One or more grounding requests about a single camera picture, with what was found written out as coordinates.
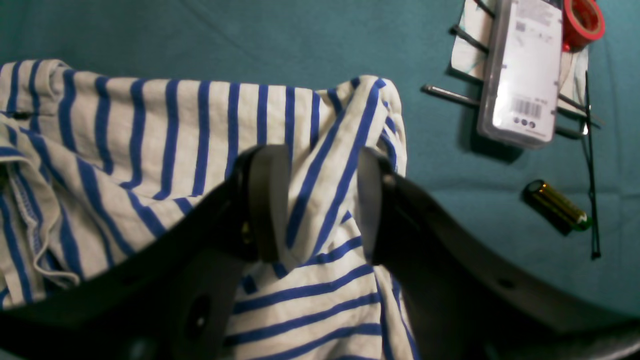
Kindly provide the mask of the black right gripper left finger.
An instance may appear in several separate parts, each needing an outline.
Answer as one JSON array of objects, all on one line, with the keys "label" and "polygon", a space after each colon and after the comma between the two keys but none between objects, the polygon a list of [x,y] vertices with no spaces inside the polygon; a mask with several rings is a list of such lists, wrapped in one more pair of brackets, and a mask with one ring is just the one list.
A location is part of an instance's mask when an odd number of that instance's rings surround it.
[{"label": "black right gripper left finger", "polygon": [[255,146],[160,239],[114,269],[1,313],[3,360],[215,360],[244,269],[278,262],[289,150]]}]

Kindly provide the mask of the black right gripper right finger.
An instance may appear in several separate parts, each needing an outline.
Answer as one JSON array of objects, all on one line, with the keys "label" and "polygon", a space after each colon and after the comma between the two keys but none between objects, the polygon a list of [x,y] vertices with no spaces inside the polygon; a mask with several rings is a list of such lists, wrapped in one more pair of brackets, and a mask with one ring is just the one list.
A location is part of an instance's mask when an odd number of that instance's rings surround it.
[{"label": "black right gripper right finger", "polygon": [[423,360],[637,360],[639,319],[560,291],[476,241],[372,148],[358,155],[366,260],[400,285]]}]

